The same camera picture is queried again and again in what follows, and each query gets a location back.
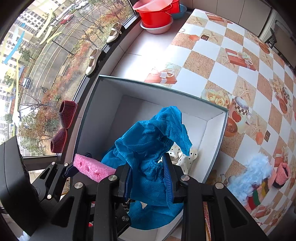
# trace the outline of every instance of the red bucket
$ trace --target red bucket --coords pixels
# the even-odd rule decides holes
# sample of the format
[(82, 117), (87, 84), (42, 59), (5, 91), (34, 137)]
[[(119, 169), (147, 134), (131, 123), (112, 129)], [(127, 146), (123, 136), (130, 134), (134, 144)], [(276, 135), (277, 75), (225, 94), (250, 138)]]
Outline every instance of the red bucket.
[(155, 12), (142, 12), (136, 10), (143, 21), (143, 26), (146, 28), (160, 28), (168, 25), (171, 22), (170, 10), (173, 6), (170, 4), (164, 9)]
[(170, 14), (179, 13), (180, 12), (180, 0), (173, 0), (171, 3), (173, 8), (170, 10)]

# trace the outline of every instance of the blue garment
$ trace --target blue garment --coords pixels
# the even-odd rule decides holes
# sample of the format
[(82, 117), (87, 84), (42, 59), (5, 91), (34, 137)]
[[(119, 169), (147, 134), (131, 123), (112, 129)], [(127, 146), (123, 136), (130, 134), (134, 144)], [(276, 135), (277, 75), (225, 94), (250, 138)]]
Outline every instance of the blue garment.
[(162, 108), (151, 120), (138, 121), (104, 156), (102, 163), (117, 168), (126, 162), (132, 168), (132, 203), (128, 215), (132, 227), (149, 230), (170, 223), (182, 210), (183, 204), (172, 204), (166, 194), (163, 164), (157, 163), (174, 142), (185, 155), (192, 146), (181, 111), (176, 106)]

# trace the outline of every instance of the window glass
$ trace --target window glass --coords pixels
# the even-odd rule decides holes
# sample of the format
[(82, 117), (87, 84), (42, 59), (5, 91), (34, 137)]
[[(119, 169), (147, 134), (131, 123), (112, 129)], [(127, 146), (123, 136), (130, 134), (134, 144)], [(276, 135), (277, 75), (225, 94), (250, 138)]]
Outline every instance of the window glass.
[(133, 15), (128, 0), (34, 1), (21, 13), (0, 46), (0, 144), (16, 135), (23, 156), (53, 155), (61, 102), (73, 99), (112, 26)]

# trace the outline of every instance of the pink sponge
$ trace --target pink sponge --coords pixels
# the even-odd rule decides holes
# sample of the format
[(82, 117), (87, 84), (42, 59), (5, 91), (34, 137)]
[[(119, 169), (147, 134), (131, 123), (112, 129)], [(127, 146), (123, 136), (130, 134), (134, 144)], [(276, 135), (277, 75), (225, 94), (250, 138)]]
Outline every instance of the pink sponge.
[(100, 182), (105, 177), (113, 175), (116, 169), (109, 167), (90, 157), (75, 154), (73, 166), (90, 179)]

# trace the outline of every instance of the red car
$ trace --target red car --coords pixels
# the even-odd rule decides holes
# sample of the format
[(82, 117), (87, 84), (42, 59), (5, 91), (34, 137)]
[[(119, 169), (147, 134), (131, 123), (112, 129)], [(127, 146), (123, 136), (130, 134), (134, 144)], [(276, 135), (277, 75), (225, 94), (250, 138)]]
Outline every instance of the red car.
[(66, 16), (60, 21), (60, 24), (66, 24), (66, 23), (70, 22), (70, 20), (73, 19), (74, 17), (75, 17), (74, 14), (66, 15)]

